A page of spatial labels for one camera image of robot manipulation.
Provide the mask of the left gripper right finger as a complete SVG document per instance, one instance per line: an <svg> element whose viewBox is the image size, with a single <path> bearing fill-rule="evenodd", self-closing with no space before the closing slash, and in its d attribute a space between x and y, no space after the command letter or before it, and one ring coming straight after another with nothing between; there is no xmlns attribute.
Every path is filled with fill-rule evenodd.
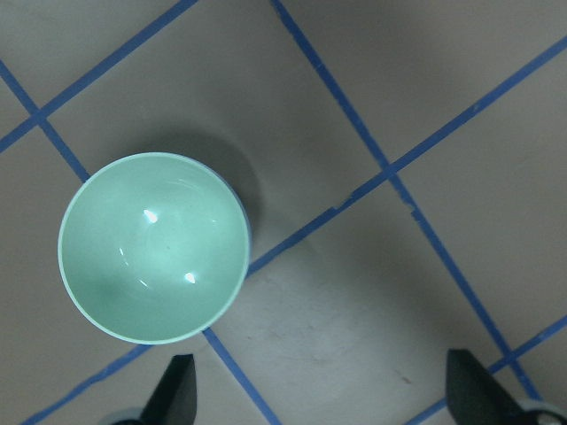
<svg viewBox="0 0 567 425"><path fill-rule="evenodd" d="M445 391L456 424L521 424L524 419L525 410L468 350L447 352Z"/></svg>

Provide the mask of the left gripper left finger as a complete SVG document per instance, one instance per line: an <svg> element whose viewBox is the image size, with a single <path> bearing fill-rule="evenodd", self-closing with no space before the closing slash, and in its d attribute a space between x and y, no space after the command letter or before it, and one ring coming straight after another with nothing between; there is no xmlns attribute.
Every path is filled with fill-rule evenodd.
<svg viewBox="0 0 567 425"><path fill-rule="evenodd" d="M145 405L142 424L195 422L198 410L197 376L192 354L175 355Z"/></svg>

